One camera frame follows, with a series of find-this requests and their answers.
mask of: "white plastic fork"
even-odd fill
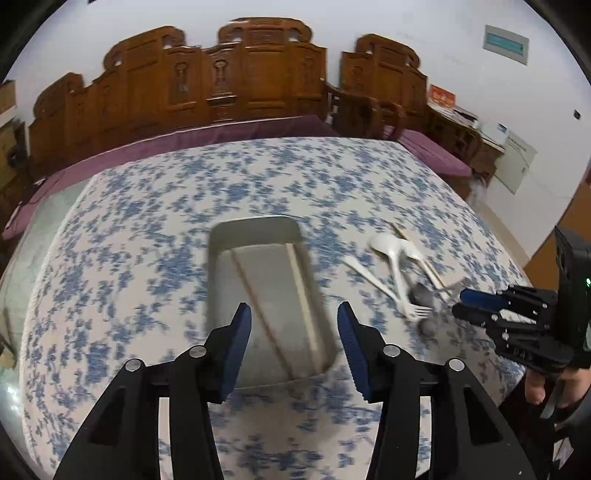
[[[428,307],[412,305],[412,308],[405,308],[403,302],[394,294],[394,292],[390,290],[386,285],[384,285],[381,281],[379,281],[377,277],[375,277],[367,268],[365,268],[355,257],[347,255],[346,257],[344,257],[343,262],[345,263],[345,265],[355,270],[359,275],[361,275],[365,280],[370,282],[378,290],[383,291],[388,297],[390,297],[395,302],[396,307],[398,308],[400,313],[402,313],[407,319],[413,322],[417,322],[431,315],[431,309]]]
[[[404,253],[404,244],[402,242],[402,239],[395,237],[391,233],[383,232],[373,237],[369,241],[369,245],[374,250],[386,255],[390,261],[390,270],[400,297],[398,310],[409,320],[425,318],[431,315],[433,309],[415,305],[408,301],[408,284],[403,279],[400,271],[400,255]]]

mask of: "finger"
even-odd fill
[[[568,407],[578,402],[587,393],[591,385],[591,371],[588,369],[564,371],[560,378],[564,378],[564,391],[557,404],[558,408]]]
[[[525,372],[525,399],[528,403],[539,405],[546,397],[544,384],[546,379],[541,373],[535,370],[527,370]]]

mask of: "metal tray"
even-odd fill
[[[241,301],[252,309],[236,387],[312,377],[334,363],[335,337],[295,219],[263,216],[214,226],[207,275],[210,329],[227,325]]]

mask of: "blue and white tablecloth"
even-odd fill
[[[211,227],[253,215],[293,215],[306,236],[328,317],[348,300],[361,322],[415,357],[456,356],[498,403],[522,369],[498,358],[481,329],[449,313],[435,339],[342,263],[359,258],[385,221],[415,229],[445,272],[494,291],[527,282],[491,231],[433,172],[394,142],[285,138],[176,151],[94,177],[64,220],[31,298],[21,348],[24,430],[54,472],[76,430],[124,362],[175,358],[207,336],[206,245]],[[306,387],[234,391],[211,407],[225,477],[364,478],[381,405],[355,391],[344,354]],[[429,403],[418,470],[428,468]],[[163,478],[171,478],[161,409]]]

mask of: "blue gripper pad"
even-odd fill
[[[344,301],[339,305],[337,328],[355,382],[355,388],[366,401],[371,401],[374,397],[374,391],[369,381],[368,359],[362,347],[363,326],[359,324],[348,301]]]
[[[469,307],[480,307],[492,312],[509,308],[509,301],[502,296],[469,288],[462,290],[462,293],[460,293],[460,302]]]
[[[230,345],[228,346],[223,362],[222,379],[220,382],[220,397],[222,400],[225,400],[230,392],[234,390],[238,371],[240,370],[244,352],[246,351],[246,344],[251,335],[252,313],[251,308],[246,303],[242,302],[238,306],[232,323],[229,326],[234,330],[234,335],[230,340]]]

